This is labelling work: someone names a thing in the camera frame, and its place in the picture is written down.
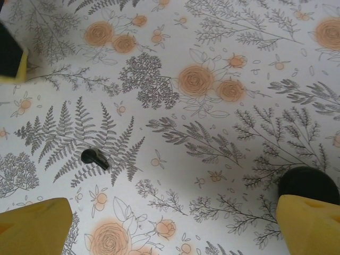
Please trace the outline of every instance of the botanical print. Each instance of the botanical print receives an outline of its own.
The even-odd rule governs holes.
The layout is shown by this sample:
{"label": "botanical print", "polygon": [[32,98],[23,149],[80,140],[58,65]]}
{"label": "botanical print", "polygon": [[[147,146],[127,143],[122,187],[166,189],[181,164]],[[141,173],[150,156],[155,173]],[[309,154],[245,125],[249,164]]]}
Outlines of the botanical print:
{"label": "botanical print", "polygon": [[165,38],[170,38],[169,35],[166,35],[163,33],[164,26],[165,25],[162,25],[161,27],[157,27],[157,29],[153,31],[153,35],[151,39],[151,41],[155,43],[154,46],[159,45],[162,49],[165,49],[165,44],[164,44]]}
{"label": "botanical print", "polygon": [[290,63],[290,61],[281,61],[280,57],[275,54],[276,61],[269,64],[269,66],[274,66],[277,70],[283,70],[285,68],[285,64]]}
{"label": "botanical print", "polygon": [[108,94],[109,97],[117,96],[121,89],[115,83],[109,84],[108,77],[87,76],[87,72],[90,71],[89,67],[79,68],[77,71],[72,71],[72,65],[61,65],[55,67],[48,74],[31,77],[27,81],[36,81],[42,79],[51,83],[52,87],[57,91],[60,90],[61,80],[66,81],[72,85],[72,90],[77,90],[80,86],[85,85],[85,88],[89,92],[93,92],[97,88],[101,88],[102,91]]}
{"label": "botanical print", "polygon": [[[244,5],[238,7],[220,0],[188,0],[185,4],[187,11],[194,16],[203,17],[200,22],[202,29],[196,31],[197,40],[215,44],[220,43],[224,38],[236,35],[236,41],[241,44],[254,45],[259,50],[266,51],[275,50],[281,41],[301,44],[294,38],[295,33],[300,29],[281,9],[269,8],[269,4],[266,4],[262,7],[268,8],[268,12],[262,15],[251,11],[250,7],[245,8],[251,6],[250,1],[242,1],[242,3]],[[275,23],[286,35],[280,36],[281,33],[276,35],[267,32],[267,27],[271,23]]]}
{"label": "botanical print", "polygon": [[103,188],[100,190],[99,193],[99,187],[96,185],[95,191],[89,191],[90,196],[92,197],[91,202],[93,202],[93,207],[92,207],[92,218],[95,217],[96,211],[103,211],[105,208],[105,204],[107,202],[107,195],[105,194],[105,191],[107,188]]}
{"label": "botanical print", "polygon": [[0,85],[0,211],[66,197],[62,255],[288,254],[282,175],[340,188],[339,19],[336,0],[7,1],[28,82]]}
{"label": "botanical print", "polygon": [[39,186],[36,164],[25,152],[0,156],[0,198],[11,196],[17,190],[32,190]]}
{"label": "botanical print", "polygon": [[[29,5],[29,9],[24,11],[25,5]],[[11,11],[10,21],[25,21],[26,29],[34,35],[31,50],[46,57],[49,64],[75,54],[69,34],[78,28],[78,16],[58,13],[56,3],[50,0],[13,0]]]}
{"label": "botanical print", "polygon": [[335,133],[332,137],[326,137],[326,139],[333,140],[333,146],[340,148],[340,130]]}
{"label": "botanical print", "polygon": [[[222,255],[227,254],[225,249],[220,245],[217,244],[217,246],[214,246],[212,243],[207,241],[207,247],[206,247],[206,255],[219,255],[221,252]],[[241,251],[233,252],[229,251],[230,255],[243,255]]]}
{"label": "botanical print", "polygon": [[320,21],[315,30],[308,32],[308,34],[323,47],[316,49],[317,52],[320,52],[319,60],[321,60],[323,54],[326,54],[328,55],[327,60],[340,62],[340,9],[328,4],[323,4],[322,8],[329,16]]}
{"label": "botanical print", "polygon": [[161,251],[164,247],[161,243],[151,242],[152,235],[170,237],[175,233],[173,222],[168,220],[158,223],[149,221],[153,229],[142,233],[138,224],[146,221],[148,216],[137,216],[130,206],[117,197],[113,200],[113,210],[115,218],[99,223],[92,234],[84,235],[86,248],[92,255],[152,255],[153,249]]}
{"label": "botanical print", "polygon": [[162,63],[159,57],[142,53],[131,57],[126,64],[119,77],[123,81],[123,93],[139,89],[137,100],[142,102],[143,108],[158,109],[162,104],[166,109],[174,107],[180,95],[173,89],[172,78],[160,74]]}
{"label": "botanical print", "polygon": [[136,184],[136,188],[138,194],[143,198],[147,198],[148,195],[154,198],[152,201],[149,201],[149,206],[155,206],[159,211],[167,212],[168,210],[172,210],[172,212],[179,212],[182,215],[187,216],[187,214],[183,212],[184,206],[179,204],[179,195],[173,190],[170,189],[169,191],[166,191],[167,198],[165,198],[164,195],[159,196],[157,195],[158,189],[155,188],[151,183],[151,180],[148,179],[140,180]]}
{"label": "botanical print", "polygon": [[154,11],[160,11],[160,10],[163,10],[169,3],[170,3],[170,0],[153,0],[154,3],[157,4],[156,7],[154,7],[151,11],[154,12]]}
{"label": "botanical print", "polygon": [[28,93],[26,93],[23,96],[23,99],[20,99],[20,101],[14,101],[16,107],[18,107],[18,110],[16,110],[14,113],[12,113],[11,117],[18,117],[19,115],[23,115],[25,112],[28,111],[28,109],[31,107],[31,97],[28,97]]}
{"label": "botanical print", "polygon": [[186,128],[183,132],[174,120],[163,117],[149,121],[147,127],[154,129],[153,132],[163,133],[162,137],[168,143],[184,144],[187,148],[186,153],[192,157],[202,158],[203,163],[218,164],[224,159],[240,166],[239,160],[243,159],[243,154],[234,143],[229,142],[222,134],[211,136],[198,121],[189,124],[183,125]]}
{"label": "botanical print", "polygon": [[297,166],[310,166],[326,172],[330,166],[329,158],[324,145],[317,142],[321,125],[312,121],[306,108],[285,109],[280,117],[275,117],[273,108],[260,110],[254,106],[253,111],[258,119],[248,110],[238,109],[236,115],[242,124],[233,126],[240,141],[263,140],[263,154],[254,160],[256,165],[252,168],[255,175],[245,174],[243,177],[247,188],[263,186],[263,190],[268,190],[278,184],[287,170]]}
{"label": "botanical print", "polygon": [[133,7],[136,7],[140,0],[100,0],[100,1],[88,1],[88,0],[68,0],[67,6],[70,6],[73,3],[77,3],[78,7],[75,9],[75,13],[79,11],[80,9],[83,9],[84,7],[91,7],[88,11],[89,15],[94,14],[95,12],[102,10],[103,7],[107,7],[109,5],[118,5],[119,8],[122,11],[124,6],[131,2]]}
{"label": "botanical print", "polygon": [[16,203],[17,206],[29,206],[29,205],[32,205],[34,203],[37,203],[38,201],[42,201],[44,198],[42,196],[38,196],[37,197],[37,201],[35,200],[28,200],[28,196],[25,195],[25,201],[24,202],[19,202],[19,203]]}
{"label": "botanical print", "polygon": [[226,227],[229,229],[228,233],[238,235],[245,232],[249,226],[256,227],[258,221],[263,221],[266,223],[265,229],[262,229],[261,232],[254,232],[256,237],[254,241],[263,250],[272,237],[276,237],[278,240],[283,237],[275,218],[276,204],[270,202],[263,195],[260,195],[258,200],[261,204],[259,208],[262,211],[261,215],[254,215],[249,209],[246,211],[243,203],[237,199],[226,198],[226,195],[220,194],[214,200],[208,197],[192,200],[189,205],[190,214],[200,223],[203,220],[218,220],[219,218],[228,222],[228,218],[233,215],[233,223]]}
{"label": "botanical print", "polygon": [[80,30],[85,43],[78,45],[81,48],[80,52],[84,52],[82,55],[92,64],[101,62],[105,65],[116,65],[118,62],[112,58],[115,57],[113,54],[128,54],[135,48],[141,52],[145,49],[154,51],[148,46],[139,44],[135,36],[131,35],[138,30],[130,27],[142,27],[147,20],[145,16],[130,19],[126,15],[117,15],[107,7],[101,9],[101,15],[104,21],[97,21],[86,30]]}
{"label": "botanical print", "polygon": [[4,127],[0,129],[0,138],[5,138],[7,140],[9,134],[10,133],[8,133]]}
{"label": "botanical print", "polygon": [[[134,126],[133,117],[127,129],[115,138],[117,133],[113,128],[116,124],[113,124],[112,116],[103,104],[101,104],[101,108],[102,121],[101,126],[97,129],[95,129],[94,124],[91,124],[92,117],[89,117],[90,113],[85,108],[82,97],[80,97],[76,102],[74,120],[65,101],[58,122],[54,120],[54,107],[51,106],[43,124],[37,116],[34,124],[28,122],[15,134],[21,139],[25,139],[25,145],[31,147],[32,155],[42,147],[39,162],[48,157],[45,170],[48,170],[58,161],[64,162],[53,182],[75,169],[78,171],[71,181],[73,188],[88,177],[101,176],[102,174],[110,174],[111,184],[114,186],[117,177],[123,170],[127,171],[127,177],[131,181],[134,174],[140,170],[135,166],[135,161],[145,138],[129,146]],[[81,153],[93,146],[98,148],[100,154],[106,157],[109,162],[110,168],[106,171],[94,163],[84,165],[80,160]]]}
{"label": "botanical print", "polygon": [[66,241],[64,243],[64,248],[62,255],[75,255],[76,253],[72,250],[72,246],[77,243],[77,238],[79,235],[79,216],[78,213],[75,211],[72,214],[72,224],[67,235]]}
{"label": "botanical print", "polygon": [[164,169],[164,165],[162,163],[166,163],[165,160],[160,158],[160,153],[158,150],[155,150],[157,158],[153,158],[151,160],[151,165],[152,166],[160,166],[162,169]]}
{"label": "botanical print", "polygon": [[320,81],[306,87],[310,92],[303,91],[298,83],[285,79],[281,82],[271,82],[268,88],[278,90],[277,94],[288,94],[287,98],[292,103],[301,105],[312,103],[317,113],[333,116],[334,120],[340,121],[340,96]]}

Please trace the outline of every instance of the black plastic object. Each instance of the black plastic object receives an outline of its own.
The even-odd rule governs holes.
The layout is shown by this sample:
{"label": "black plastic object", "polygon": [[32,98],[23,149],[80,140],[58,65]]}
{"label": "black plastic object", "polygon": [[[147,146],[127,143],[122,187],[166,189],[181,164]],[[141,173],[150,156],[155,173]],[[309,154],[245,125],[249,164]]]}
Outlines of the black plastic object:
{"label": "black plastic object", "polygon": [[108,163],[98,158],[97,153],[92,149],[87,149],[82,152],[81,161],[85,164],[96,163],[98,166],[100,166],[104,170],[108,169],[109,167]]}
{"label": "black plastic object", "polygon": [[324,172],[312,167],[288,170],[278,184],[278,195],[296,195],[340,205],[339,190]]}

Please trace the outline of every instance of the yellow object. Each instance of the yellow object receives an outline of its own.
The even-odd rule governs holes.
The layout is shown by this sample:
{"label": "yellow object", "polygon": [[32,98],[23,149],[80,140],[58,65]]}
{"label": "yellow object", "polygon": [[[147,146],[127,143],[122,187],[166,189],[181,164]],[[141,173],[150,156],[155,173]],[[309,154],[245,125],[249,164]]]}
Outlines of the yellow object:
{"label": "yellow object", "polygon": [[24,83],[26,81],[27,51],[24,50],[21,56],[20,65],[16,77],[6,77],[0,75],[0,83]]}
{"label": "yellow object", "polygon": [[65,198],[0,214],[0,255],[60,255],[72,223]]}
{"label": "yellow object", "polygon": [[340,254],[340,206],[282,195],[276,218],[291,255]]}

